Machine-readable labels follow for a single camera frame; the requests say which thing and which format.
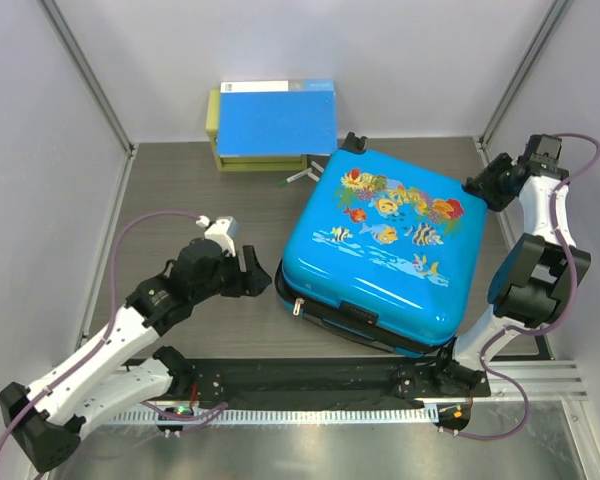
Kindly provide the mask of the blue suitcase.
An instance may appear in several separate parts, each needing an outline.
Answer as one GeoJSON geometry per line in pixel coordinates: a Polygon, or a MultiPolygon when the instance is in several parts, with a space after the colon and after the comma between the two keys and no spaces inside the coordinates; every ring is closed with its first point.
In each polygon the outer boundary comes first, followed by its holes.
{"type": "Polygon", "coordinates": [[[285,246],[275,286],[292,313],[417,358],[465,315],[487,217],[460,181],[349,134],[285,246]]]}

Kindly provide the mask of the blue white box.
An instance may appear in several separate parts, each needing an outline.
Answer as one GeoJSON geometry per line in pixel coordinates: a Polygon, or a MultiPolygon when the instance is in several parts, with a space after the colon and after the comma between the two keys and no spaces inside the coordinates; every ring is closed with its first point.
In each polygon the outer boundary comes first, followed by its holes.
{"type": "Polygon", "coordinates": [[[331,79],[224,81],[217,149],[222,157],[329,155],[337,148],[331,79]]]}

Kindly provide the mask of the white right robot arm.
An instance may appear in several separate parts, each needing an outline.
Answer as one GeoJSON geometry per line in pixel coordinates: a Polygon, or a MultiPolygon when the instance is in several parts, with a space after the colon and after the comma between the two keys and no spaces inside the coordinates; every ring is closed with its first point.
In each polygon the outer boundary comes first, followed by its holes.
{"type": "Polygon", "coordinates": [[[574,177],[559,165],[563,138],[534,134],[517,159],[502,153],[464,184],[494,212],[519,200],[524,230],[494,275],[487,310],[443,350],[430,373],[442,395],[484,383],[489,361],[506,345],[552,331],[573,305],[591,255],[569,231],[566,197],[574,177]]]}

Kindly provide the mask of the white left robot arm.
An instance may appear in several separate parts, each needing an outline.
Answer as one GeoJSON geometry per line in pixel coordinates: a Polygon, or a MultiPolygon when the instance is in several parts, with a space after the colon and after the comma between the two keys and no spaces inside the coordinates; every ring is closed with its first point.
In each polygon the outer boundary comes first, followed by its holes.
{"type": "Polygon", "coordinates": [[[109,382],[138,351],[190,318],[198,304],[216,295],[257,297],[272,282],[255,248],[237,256],[222,241],[196,238],[167,261],[159,274],[138,284],[116,310],[112,323],[47,375],[0,392],[9,435],[40,474],[63,464],[101,423],[135,403],[191,391],[196,373],[175,348],[163,346],[139,367],[109,382]]]}

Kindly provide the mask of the yellow-green drawer organizer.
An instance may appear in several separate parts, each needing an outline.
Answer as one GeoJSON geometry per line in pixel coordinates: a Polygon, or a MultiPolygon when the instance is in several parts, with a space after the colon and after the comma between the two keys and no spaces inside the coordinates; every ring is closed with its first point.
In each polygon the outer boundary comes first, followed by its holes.
{"type": "Polygon", "coordinates": [[[206,133],[209,139],[211,152],[219,172],[247,173],[247,172],[284,172],[300,171],[308,167],[306,155],[296,156],[242,156],[222,157],[217,151],[217,141],[220,120],[220,91],[212,89],[208,96],[206,114],[206,133]]]}

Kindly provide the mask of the marker pen blue cap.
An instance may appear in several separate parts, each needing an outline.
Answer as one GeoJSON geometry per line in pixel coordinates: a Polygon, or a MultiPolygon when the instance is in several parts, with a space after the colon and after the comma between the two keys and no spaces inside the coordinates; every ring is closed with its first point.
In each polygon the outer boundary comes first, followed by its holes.
{"type": "Polygon", "coordinates": [[[317,163],[316,161],[310,162],[310,171],[308,172],[308,176],[312,180],[314,180],[315,182],[318,182],[323,173],[324,173],[324,168],[319,163],[317,163]]]}

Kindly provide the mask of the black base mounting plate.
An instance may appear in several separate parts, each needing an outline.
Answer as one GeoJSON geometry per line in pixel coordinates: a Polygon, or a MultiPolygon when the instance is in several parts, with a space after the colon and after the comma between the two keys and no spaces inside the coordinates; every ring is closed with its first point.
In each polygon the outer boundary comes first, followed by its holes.
{"type": "Polygon", "coordinates": [[[484,370],[464,367],[447,356],[210,358],[167,361],[175,376],[173,398],[193,398],[202,406],[226,402],[234,409],[326,410],[362,402],[491,394],[484,370]]]}

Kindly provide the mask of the aluminium right corner post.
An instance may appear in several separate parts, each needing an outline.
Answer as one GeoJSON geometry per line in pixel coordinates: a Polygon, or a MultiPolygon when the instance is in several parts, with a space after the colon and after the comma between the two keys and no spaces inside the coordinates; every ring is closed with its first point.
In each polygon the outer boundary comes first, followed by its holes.
{"type": "Polygon", "coordinates": [[[534,67],[539,62],[544,50],[563,18],[566,16],[572,0],[553,0],[542,16],[541,22],[531,37],[520,62],[518,63],[504,93],[501,95],[493,113],[491,114],[482,134],[476,138],[477,145],[485,151],[490,141],[496,134],[505,115],[524,86],[534,67]]]}

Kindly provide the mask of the aluminium corner post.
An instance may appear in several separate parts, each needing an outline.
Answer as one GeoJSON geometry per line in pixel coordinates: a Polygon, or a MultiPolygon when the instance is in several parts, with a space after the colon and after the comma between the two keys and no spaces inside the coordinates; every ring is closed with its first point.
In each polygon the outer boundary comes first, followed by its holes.
{"type": "Polygon", "coordinates": [[[39,0],[38,5],[46,15],[53,31],[65,48],[72,64],[82,78],[117,142],[128,157],[134,153],[134,144],[122,126],[113,106],[92,69],[78,39],[74,35],[59,5],[54,0],[39,0]]]}
{"type": "Polygon", "coordinates": [[[539,62],[544,50],[563,18],[566,16],[572,0],[553,0],[542,16],[541,22],[531,37],[520,62],[518,63],[504,93],[501,95],[493,113],[491,114],[482,134],[476,138],[477,145],[485,151],[490,141],[496,134],[505,115],[524,86],[534,67],[539,62]]]}

